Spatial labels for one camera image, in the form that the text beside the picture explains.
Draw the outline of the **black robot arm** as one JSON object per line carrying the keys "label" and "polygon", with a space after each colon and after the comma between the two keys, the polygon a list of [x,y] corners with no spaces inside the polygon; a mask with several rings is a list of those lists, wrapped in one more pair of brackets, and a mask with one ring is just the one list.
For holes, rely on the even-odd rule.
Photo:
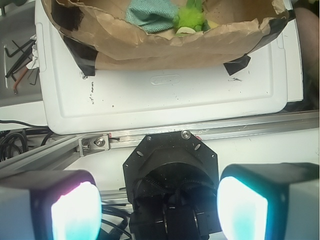
{"label": "black robot arm", "polygon": [[233,163],[180,132],[146,136],[123,163],[132,212],[102,202],[86,170],[0,172],[3,240],[317,240],[320,167]]}

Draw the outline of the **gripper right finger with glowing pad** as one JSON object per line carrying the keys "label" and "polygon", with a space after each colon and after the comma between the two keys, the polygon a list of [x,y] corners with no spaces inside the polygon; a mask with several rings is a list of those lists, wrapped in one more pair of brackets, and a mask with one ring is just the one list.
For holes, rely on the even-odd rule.
{"label": "gripper right finger with glowing pad", "polygon": [[320,166],[230,164],[218,185],[217,212],[228,240],[318,240]]}

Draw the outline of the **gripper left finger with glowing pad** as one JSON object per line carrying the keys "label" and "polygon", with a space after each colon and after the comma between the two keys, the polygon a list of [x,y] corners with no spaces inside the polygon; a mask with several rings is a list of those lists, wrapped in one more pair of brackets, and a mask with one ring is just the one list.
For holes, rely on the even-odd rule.
{"label": "gripper left finger with glowing pad", "polygon": [[2,240],[95,240],[102,203],[86,170],[2,170]]}

